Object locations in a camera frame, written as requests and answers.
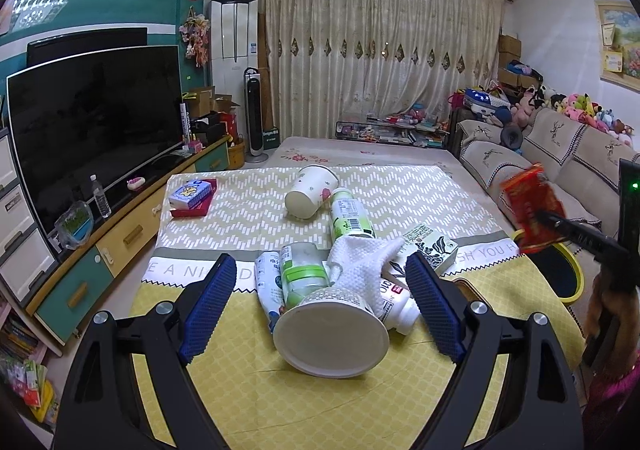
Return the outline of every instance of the white towel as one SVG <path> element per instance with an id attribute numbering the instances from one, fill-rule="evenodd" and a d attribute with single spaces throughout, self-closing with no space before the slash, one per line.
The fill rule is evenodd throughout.
<path id="1" fill-rule="evenodd" d="M 369 304 L 376 316 L 384 312 L 380 295 L 382 267 L 404 245 L 404 239 L 366 239 L 342 236 L 329 252 L 329 279 L 336 287 L 356 292 Z"/>

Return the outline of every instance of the drawer handle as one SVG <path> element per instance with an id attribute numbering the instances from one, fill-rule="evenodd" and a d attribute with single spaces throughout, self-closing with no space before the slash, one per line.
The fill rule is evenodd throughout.
<path id="1" fill-rule="evenodd" d="M 104 260 L 107 261 L 107 264 L 109 264 L 110 266 L 113 265 L 113 257 L 111 256 L 111 253 L 109 253 L 109 250 L 103 248 L 102 256 L 104 257 Z"/>
<path id="2" fill-rule="evenodd" d="M 16 243 L 16 242 L 18 242 L 18 240 L 20 239 L 20 237 L 21 237 L 21 236 L 22 236 L 22 231 L 21 231 L 21 230 L 19 230 L 19 231 L 18 231 L 18 233 L 16 233 L 16 234 L 11 238 L 11 240 L 10 240 L 8 243 L 6 243 L 6 244 L 4 245 L 4 250 L 5 250 L 6 252 L 8 252 L 8 251 L 9 251 L 9 249 L 10 249 L 10 248 L 11 248 L 11 247 Z"/>
<path id="3" fill-rule="evenodd" d="M 68 306 L 68 308 L 75 308 L 78 305 L 78 302 L 80 302 L 84 298 L 88 289 L 89 285 L 86 282 L 80 284 L 80 286 L 78 286 L 78 289 L 74 291 L 73 295 L 69 297 L 69 300 L 66 301 L 66 305 Z"/>
<path id="4" fill-rule="evenodd" d="M 138 226 L 133 228 L 133 231 L 128 236 L 126 236 L 122 240 L 122 242 L 124 242 L 127 246 L 129 246 L 136 239 L 136 237 L 142 233 L 142 230 L 143 230 L 143 227 L 141 224 L 139 224 Z"/>
<path id="5" fill-rule="evenodd" d="M 44 275 L 44 270 L 40 270 L 36 275 L 36 278 L 34 278 L 29 284 L 28 289 L 31 289 L 35 285 L 35 283 L 38 281 L 38 279 L 43 275 Z"/>

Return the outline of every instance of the embroidered curtain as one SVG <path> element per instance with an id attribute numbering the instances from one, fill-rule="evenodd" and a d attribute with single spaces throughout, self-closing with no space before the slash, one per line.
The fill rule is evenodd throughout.
<path id="1" fill-rule="evenodd" d="M 334 137 L 348 112 L 423 103 L 494 72 L 504 0 L 263 0 L 281 137 Z"/>

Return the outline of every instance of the paper cup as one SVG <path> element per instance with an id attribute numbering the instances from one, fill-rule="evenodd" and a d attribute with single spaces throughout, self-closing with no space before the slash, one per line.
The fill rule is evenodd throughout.
<path id="1" fill-rule="evenodd" d="M 280 356 L 302 372 L 350 378 L 382 361 L 389 335 L 361 296 L 327 287 L 281 316 L 273 343 Z"/>
<path id="2" fill-rule="evenodd" d="M 284 197 L 284 205 L 290 214 L 308 219 L 336 188 L 338 176 L 332 170 L 322 165 L 308 165 L 298 173 L 291 190 Z"/>

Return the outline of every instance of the yellow tablecloth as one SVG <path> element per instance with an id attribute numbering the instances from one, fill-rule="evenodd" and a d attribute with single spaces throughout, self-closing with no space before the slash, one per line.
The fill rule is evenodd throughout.
<path id="1" fill-rule="evenodd" d="M 533 263 L 521 256 L 464 277 L 501 315 L 548 315 L 571 368 L 580 361 L 580 330 Z M 175 300 L 181 289 L 142 283 L 132 315 Z M 255 293 L 235 292 L 207 350 L 188 367 L 204 405 L 234 450 L 407 449 L 436 406 L 454 366 L 436 350 L 419 319 L 406 337 L 390 333 L 385 359 L 363 376 L 327 380 L 307 376 L 278 355 Z M 160 413 L 145 360 L 136 375 L 154 435 L 171 436 Z M 476 426 L 484 437 L 500 393 L 506 357 L 500 356 Z"/>

